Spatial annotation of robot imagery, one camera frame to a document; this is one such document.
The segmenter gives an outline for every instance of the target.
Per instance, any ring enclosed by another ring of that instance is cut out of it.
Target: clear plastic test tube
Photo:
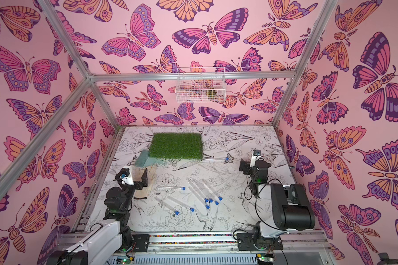
[[[170,200],[172,200],[173,202],[176,202],[176,203],[180,204],[181,206],[183,206],[183,207],[185,207],[185,208],[191,210],[192,212],[195,211],[195,208],[190,207],[189,205],[180,202],[178,199],[172,198],[171,196],[168,196],[167,198],[170,199]]]
[[[174,212],[175,215],[178,215],[178,214],[180,213],[179,211],[175,210],[173,207],[169,206],[169,205],[168,205],[166,202],[164,202],[163,200],[158,199],[158,198],[156,198],[156,200],[157,200],[158,202],[160,202],[162,205],[164,205],[168,210]]]
[[[199,201],[202,202],[202,203],[205,205],[205,207],[206,207],[207,209],[209,209],[209,205],[207,205],[207,204],[203,201],[203,199],[199,196],[199,194],[196,192],[196,190],[195,190],[194,188],[192,188],[192,187],[189,187],[189,189],[190,189],[190,191],[193,193],[193,195],[195,195],[196,198],[198,198]]]
[[[208,183],[204,182],[204,184],[214,193],[215,196],[218,197],[220,201],[223,199]]]

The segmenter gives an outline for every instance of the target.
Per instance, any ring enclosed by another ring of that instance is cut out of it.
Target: butterfly wallpaper
[[[372,265],[398,259],[398,5],[338,5],[277,129],[336,262]]]

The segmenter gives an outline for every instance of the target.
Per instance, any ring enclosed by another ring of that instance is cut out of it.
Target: green turf patch
[[[154,134],[149,156],[160,159],[202,159],[202,138],[191,133]]]

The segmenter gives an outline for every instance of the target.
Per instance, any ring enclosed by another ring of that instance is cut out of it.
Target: cable
[[[258,216],[258,218],[261,220],[261,222],[263,222],[263,223],[266,224],[267,226],[269,226],[269,227],[271,227],[271,228],[273,228],[273,229],[276,229],[276,230],[286,231],[286,230],[284,230],[284,229],[279,229],[279,228],[277,228],[277,227],[274,227],[274,226],[271,226],[271,225],[267,224],[267,223],[266,223],[264,220],[262,220],[262,218],[259,216],[259,214],[258,214],[258,209],[256,208],[256,203],[257,203],[257,201],[258,201],[259,194],[260,194],[261,191],[265,188],[265,186],[268,185],[268,184],[270,184],[270,182],[273,181],[273,180],[277,180],[278,182],[280,182],[280,184],[283,184],[283,183],[281,183],[281,181],[280,181],[279,179],[277,179],[277,178],[272,178],[272,179],[269,180],[267,183],[259,183],[259,184],[264,185],[264,187],[262,187],[262,189],[261,189],[261,190],[258,192],[258,194],[256,195],[256,199],[255,199],[255,212],[256,212],[256,215]]]

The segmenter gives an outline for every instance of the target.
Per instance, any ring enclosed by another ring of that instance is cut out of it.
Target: wire basket
[[[196,70],[196,67],[179,67],[177,69],[178,77],[175,87],[175,97],[178,103],[188,100],[192,102],[225,102],[226,83],[224,67],[201,68],[203,69],[202,72],[194,77],[190,73],[192,69]],[[205,68],[209,68],[211,71],[205,72]]]

